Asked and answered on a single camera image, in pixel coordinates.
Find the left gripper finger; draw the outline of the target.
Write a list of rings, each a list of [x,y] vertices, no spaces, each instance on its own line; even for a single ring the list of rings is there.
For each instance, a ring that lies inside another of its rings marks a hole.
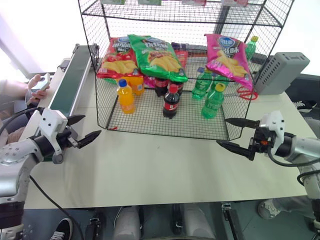
[[[76,123],[78,123],[79,121],[81,121],[83,118],[85,118],[86,116],[83,114],[75,114],[75,115],[71,115],[67,117],[67,126],[72,126]]]
[[[96,130],[88,133],[87,135],[85,135],[83,139],[77,142],[77,148],[81,149],[87,146],[88,144],[92,143],[101,134],[101,132],[101,130]]]

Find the person's bare hand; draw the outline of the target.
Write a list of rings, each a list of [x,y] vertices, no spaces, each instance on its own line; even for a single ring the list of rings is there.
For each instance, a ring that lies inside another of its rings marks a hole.
[[[46,90],[50,87],[51,77],[49,73],[45,75],[36,74],[27,84],[25,94],[26,105],[33,105],[43,99],[47,93]]]

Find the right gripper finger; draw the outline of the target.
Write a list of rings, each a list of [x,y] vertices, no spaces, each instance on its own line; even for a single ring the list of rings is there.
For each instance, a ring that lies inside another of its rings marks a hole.
[[[234,154],[246,157],[247,159],[249,159],[251,156],[251,151],[247,148],[241,147],[239,144],[226,141],[226,140],[217,140],[216,143],[221,147],[225,148],[226,150]]]
[[[257,128],[260,125],[259,120],[250,120],[245,118],[226,118],[225,121],[231,125],[241,128]]]

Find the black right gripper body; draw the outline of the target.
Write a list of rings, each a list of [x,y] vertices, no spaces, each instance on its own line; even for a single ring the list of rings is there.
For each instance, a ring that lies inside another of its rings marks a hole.
[[[253,161],[256,153],[266,153],[268,147],[272,144],[272,134],[263,127],[255,129],[253,137],[249,141],[248,149],[250,151],[249,160]]]

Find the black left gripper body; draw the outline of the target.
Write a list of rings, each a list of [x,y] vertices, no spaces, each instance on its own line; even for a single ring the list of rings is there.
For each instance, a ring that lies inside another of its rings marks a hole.
[[[77,141],[78,133],[71,127],[66,126],[62,133],[58,133],[56,140],[62,150],[73,147],[72,143],[69,141],[69,138],[72,138],[74,141]]]

